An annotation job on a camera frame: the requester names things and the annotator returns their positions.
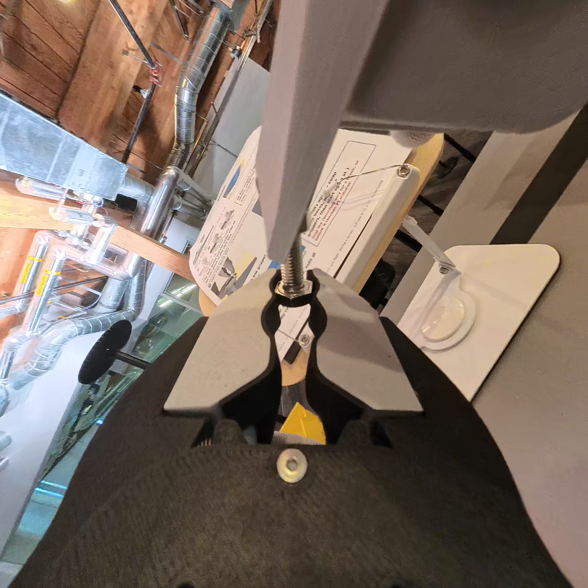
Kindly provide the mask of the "wooden ceiling beam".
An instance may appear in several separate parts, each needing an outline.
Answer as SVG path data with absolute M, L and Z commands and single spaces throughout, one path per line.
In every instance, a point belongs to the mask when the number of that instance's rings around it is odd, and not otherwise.
M 17 191 L 13 182 L 1 181 L 1 228 L 27 230 L 65 230 L 67 225 L 49 213 L 49 201 Z M 132 254 L 138 254 L 174 274 L 195 282 L 189 258 L 170 247 L 131 229 L 118 226 L 111 243 Z

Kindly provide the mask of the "rectangular silver duct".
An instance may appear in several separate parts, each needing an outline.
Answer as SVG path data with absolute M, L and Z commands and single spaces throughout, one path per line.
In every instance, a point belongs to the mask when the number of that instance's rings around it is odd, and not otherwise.
M 128 166 L 1 94 L 1 169 L 114 200 Z

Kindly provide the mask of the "wooden document stand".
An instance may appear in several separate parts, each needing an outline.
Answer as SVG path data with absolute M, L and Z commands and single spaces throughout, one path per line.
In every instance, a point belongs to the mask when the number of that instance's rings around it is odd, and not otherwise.
M 461 245 L 442 251 L 415 219 L 404 219 L 442 151 L 439 135 L 398 167 L 383 201 L 335 279 L 359 291 L 399 226 L 422 245 L 433 266 L 399 327 L 472 400 L 560 265 L 544 244 Z M 216 308 L 201 290 L 202 312 Z

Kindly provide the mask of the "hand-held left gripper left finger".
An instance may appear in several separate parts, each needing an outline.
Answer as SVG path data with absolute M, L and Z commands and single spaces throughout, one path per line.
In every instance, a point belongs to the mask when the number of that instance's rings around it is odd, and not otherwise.
M 234 420 L 270 444 L 281 402 L 277 270 L 267 270 L 218 305 L 206 320 L 164 410 L 171 415 Z

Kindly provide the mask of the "person's right hand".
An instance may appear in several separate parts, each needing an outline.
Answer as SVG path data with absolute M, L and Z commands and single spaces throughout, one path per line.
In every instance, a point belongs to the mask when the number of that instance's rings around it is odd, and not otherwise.
M 388 134 L 399 145 L 409 150 L 416 149 L 435 136 L 435 133 L 415 129 L 393 129 Z

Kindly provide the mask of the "yellow plastic bin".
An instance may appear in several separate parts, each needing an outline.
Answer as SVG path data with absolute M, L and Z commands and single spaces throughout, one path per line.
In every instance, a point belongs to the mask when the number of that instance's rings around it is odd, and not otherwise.
M 326 434 L 320 418 L 296 402 L 282 424 L 279 433 L 310 445 L 326 445 Z

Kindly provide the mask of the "steel hex bolt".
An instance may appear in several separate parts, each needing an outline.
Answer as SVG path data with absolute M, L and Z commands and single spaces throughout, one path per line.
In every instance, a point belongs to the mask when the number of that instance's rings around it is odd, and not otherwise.
M 305 270 L 303 267 L 303 247 L 300 238 L 297 237 L 290 248 L 285 263 L 281 265 L 281 279 L 288 286 L 300 286 L 305 280 Z

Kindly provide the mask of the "steel hex nut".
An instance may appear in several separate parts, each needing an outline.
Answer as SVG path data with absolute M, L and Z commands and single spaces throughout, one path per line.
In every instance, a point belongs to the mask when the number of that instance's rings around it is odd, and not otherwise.
M 300 286 L 288 286 L 279 281 L 275 286 L 276 299 L 279 305 L 296 308 L 309 305 L 313 298 L 313 283 L 303 280 Z

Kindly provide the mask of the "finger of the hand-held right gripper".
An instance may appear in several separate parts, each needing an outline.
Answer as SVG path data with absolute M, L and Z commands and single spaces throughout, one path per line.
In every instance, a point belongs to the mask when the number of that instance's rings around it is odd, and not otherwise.
M 587 1 L 281 1 L 256 173 L 285 261 L 338 129 L 526 134 L 587 102 Z

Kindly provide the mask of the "spiral silver duct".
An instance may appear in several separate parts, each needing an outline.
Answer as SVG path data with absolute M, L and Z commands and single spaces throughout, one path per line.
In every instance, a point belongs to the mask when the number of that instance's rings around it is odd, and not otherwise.
M 229 29 L 227 9 L 212 1 L 191 42 L 175 89 L 175 132 L 167 166 L 184 170 L 196 143 L 196 110 L 202 86 Z

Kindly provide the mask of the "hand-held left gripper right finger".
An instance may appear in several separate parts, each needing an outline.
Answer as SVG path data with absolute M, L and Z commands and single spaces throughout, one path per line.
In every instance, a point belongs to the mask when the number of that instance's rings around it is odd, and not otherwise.
M 322 270 L 312 282 L 308 326 L 313 334 L 305 386 L 327 444 L 361 419 L 415 417 L 422 405 L 378 313 L 348 286 Z

